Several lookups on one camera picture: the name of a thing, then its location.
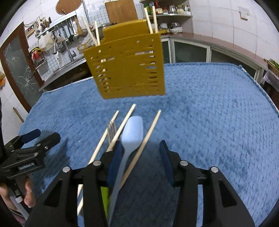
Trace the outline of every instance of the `silver bolt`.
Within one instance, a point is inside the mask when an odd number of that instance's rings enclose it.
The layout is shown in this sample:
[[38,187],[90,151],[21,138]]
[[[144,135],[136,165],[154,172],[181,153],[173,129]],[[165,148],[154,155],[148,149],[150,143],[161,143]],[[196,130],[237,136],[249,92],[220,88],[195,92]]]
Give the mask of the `silver bolt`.
[[219,169],[217,167],[211,167],[211,171],[214,173],[217,173],[219,171]]
[[188,165],[188,162],[185,161],[185,160],[182,160],[182,161],[180,161],[180,165],[182,165],[182,166],[187,166],[187,165]]
[[101,165],[101,164],[102,164],[102,163],[101,163],[100,160],[96,160],[96,161],[93,162],[93,165],[94,165],[94,166],[99,166],[99,165]]
[[69,166],[65,166],[63,169],[62,169],[63,172],[69,172],[70,171],[70,167]]

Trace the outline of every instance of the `blue blanket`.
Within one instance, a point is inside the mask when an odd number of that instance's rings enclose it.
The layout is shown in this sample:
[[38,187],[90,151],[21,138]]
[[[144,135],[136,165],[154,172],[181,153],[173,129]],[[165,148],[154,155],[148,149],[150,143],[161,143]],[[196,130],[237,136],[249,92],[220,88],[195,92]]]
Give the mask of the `blue blanket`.
[[[45,157],[46,167],[31,175],[39,196],[66,165],[87,165],[115,111],[123,120],[133,103],[146,134],[159,109],[159,121],[138,163],[120,191],[114,226],[172,226],[179,188],[165,177],[159,142],[199,168],[217,166],[232,184],[256,226],[279,197],[278,111],[242,67],[223,63],[166,64],[165,96],[103,100],[93,79],[45,92],[31,109],[20,134],[33,129],[41,138],[53,132],[61,142]],[[107,148],[107,141],[97,158]],[[199,188],[197,226],[202,225]],[[82,217],[79,225],[83,226]]]

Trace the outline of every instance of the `spoon handle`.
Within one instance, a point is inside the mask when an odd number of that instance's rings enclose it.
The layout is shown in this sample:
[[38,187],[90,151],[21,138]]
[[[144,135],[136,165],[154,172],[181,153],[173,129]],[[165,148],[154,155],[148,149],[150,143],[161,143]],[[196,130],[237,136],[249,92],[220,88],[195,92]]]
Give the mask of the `spoon handle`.
[[112,194],[110,196],[110,204],[109,204],[109,212],[108,212],[108,216],[109,216],[108,217],[108,225],[109,226],[111,224],[114,208],[115,208],[116,201],[117,201],[117,196],[118,196],[118,193],[120,191],[120,183],[121,183],[124,171],[125,171],[125,167],[126,167],[126,163],[127,163],[128,158],[129,158],[129,153],[125,152],[124,155],[123,155],[123,158],[121,160],[118,172],[117,172],[117,176],[116,176],[116,180],[115,180],[114,187],[113,187],[113,190],[112,190]]

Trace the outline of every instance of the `wooden stick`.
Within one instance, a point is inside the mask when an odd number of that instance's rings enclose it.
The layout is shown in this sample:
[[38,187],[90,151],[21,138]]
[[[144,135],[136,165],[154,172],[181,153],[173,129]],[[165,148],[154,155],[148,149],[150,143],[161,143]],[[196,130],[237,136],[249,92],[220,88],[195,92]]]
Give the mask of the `wooden stick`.
[[96,31],[98,46],[100,46],[101,43],[100,43],[100,36],[99,36],[99,29],[98,29],[98,26],[97,26],[97,21],[95,21],[95,31]]
[[[115,121],[115,119],[116,119],[118,113],[119,113],[119,110],[115,112],[115,114],[113,115],[112,119],[110,120],[110,123],[112,123],[112,122]],[[99,141],[99,143],[98,143],[98,145],[97,145],[97,147],[96,147],[96,149],[95,149],[95,151],[93,152],[93,155],[92,155],[92,157],[91,157],[91,159],[90,159],[88,165],[91,164],[91,163],[95,160],[95,158],[96,158],[98,152],[100,151],[100,148],[101,148],[103,142],[105,141],[105,138],[107,137],[107,133],[108,133],[108,129],[106,128],[106,129],[105,129],[105,132],[103,133],[103,136],[101,137],[101,139],[100,139],[100,141]],[[82,190],[82,187],[83,187],[83,185],[78,185],[78,197],[79,197],[79,195],[80,195],[80,192],[81,192],[81,190]]]
[[149,140],[149,138],[150,138],[150,136],[151,136],[151,134],[152,134],[152,132],[153,132],[153,130],[155,128],[155,125],[156,125],[156,123],[157,123],[157,121],[159,119],[160,114],[161,114],[161,110],[158,111],[158,113],[157,113],[156,117],[154,118],[154,120],[153,120],[153,122],[152,122],[152,124],[151,124],[151,126],[150,126],[150,128],[149,128],[149,130],[148,130],[148,132],[147,132],[147,134],[146,134],[146,136],[144,138],[144,140],[142,141],[142,143],[141,143],[137,153],[135,154],[135,156],[134,156],[133,160],[131,161],[129,167],[127,168],[126,172],[124,173],[124,175],[122,177],[122,180],[121,180],[121,183],[120,183],[120,189],[125,184],[128,176],[130,175],[130,173],[132,172],[134,166],[136,165],[137,161],[139,160],[139,157],[142,154],[142,151],[143,151],[145,145],[147,144],[147,142],[148,142],[148,140]]
[[146,8],[144,8],[144,12],[145,12],[145,16],[146,16],[149,32],[150,32],[150,34],[153,34],[153,29],[152,29],[152,26],[151,26],[151,23],[150,23],[150,19],[149,19],[149,15],[148,15],[148,12],[147,12]]
[[155,6],[152,6],[152,12],[153,12],[153,21],[154,21],[154,25],[155,25],[155,33],[158,33],[158,24],[157,24]]
[[[128,119],[131,116],[132,112],[134,111],[135,107],[136,107],[136,104],[133,104],[131,106],[129,112],[127,113],[126,117],[124,118],[123,122],[121,123],[119,129],[117,130],[115,136],[113,137],[113,139],[112,139],[108,149],[106,150],[106,152],[111,151],[113,149],[116,141],[118,140],[118,138],[119,138],[119,136],[120,136],[120,134],[121,134],[125,124],[127,123]],[[80,203],[78,205],[78,210],[77,210],[78,215],[80,214],[80,211],[81,211],[82,207],[83,207],[83,197],[81,198],[81,201],[80,201]]]
[[83,23],[84,23],[84,25],[85,25],[85,27],[86,27],[86,29],[87,29],[87,31],[88,31],[88,34],[89,34],[90,37],[91,37],[91,39],[92,39],[94,45],[95,45],[95,46],[98,46],[98,43],[97,43],[96,39],[94,38],[94,36],[93,36],[91,30],[90,30],[89,24],[85,21],[85,19],[84,19],[83,16],[81,17],[81,19],[82,19],[82,21],[83,21]]

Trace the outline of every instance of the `metal faucet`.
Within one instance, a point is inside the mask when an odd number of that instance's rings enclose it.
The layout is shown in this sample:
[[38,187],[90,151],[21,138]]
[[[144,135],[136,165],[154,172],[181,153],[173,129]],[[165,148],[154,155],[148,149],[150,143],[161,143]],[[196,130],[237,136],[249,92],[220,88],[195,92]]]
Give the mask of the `metal faucet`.
[[64,44],[65,44],[65,46],[66,46],[67,51],[68,51],[70,60],[73,61],[73,60],[74,60],[74,57],[76,57],[76,53],[73,51],[73,54],[71,54],[71,52],[70,52],[70,50],[69,50],[69,48],[68,48],[68,45],[67,45],[66,41],[64,40],[63,42],[64,42]]
[[53,52],[52,54],[57,54],[57,50],[56,50],[56,43],[57,43],[57,38],[55,38],[54,43],[53,43]]

